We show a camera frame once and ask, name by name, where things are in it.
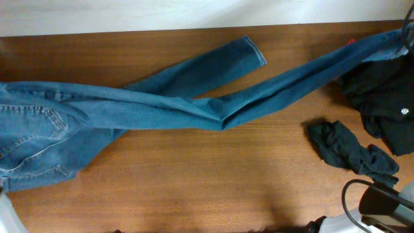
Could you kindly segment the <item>blue denim jeans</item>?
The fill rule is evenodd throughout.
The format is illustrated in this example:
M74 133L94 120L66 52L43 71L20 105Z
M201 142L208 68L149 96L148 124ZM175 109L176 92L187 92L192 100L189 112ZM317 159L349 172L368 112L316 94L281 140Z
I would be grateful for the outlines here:
M346 45L233 94L204 98L266 64L247 36L124 88L78 83L1 84L1 190L72 179L130 129L222 131L280 111L367 61L407 53L393 30Z

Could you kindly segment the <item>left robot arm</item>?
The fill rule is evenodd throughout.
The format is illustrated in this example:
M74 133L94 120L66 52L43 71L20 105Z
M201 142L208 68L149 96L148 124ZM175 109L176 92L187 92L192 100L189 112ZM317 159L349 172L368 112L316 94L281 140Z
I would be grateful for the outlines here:
M1 192L1 233L28 233L11 203Z

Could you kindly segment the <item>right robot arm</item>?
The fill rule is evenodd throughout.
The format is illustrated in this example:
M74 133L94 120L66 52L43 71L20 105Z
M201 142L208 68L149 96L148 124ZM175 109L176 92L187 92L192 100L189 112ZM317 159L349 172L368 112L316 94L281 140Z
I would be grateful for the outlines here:
M346 193L352 184L364 184L358 208L349 210ZM413 183L401 191L361 179L347 182L342 189L344 214L321 217L305 227L305 233L413 233Z

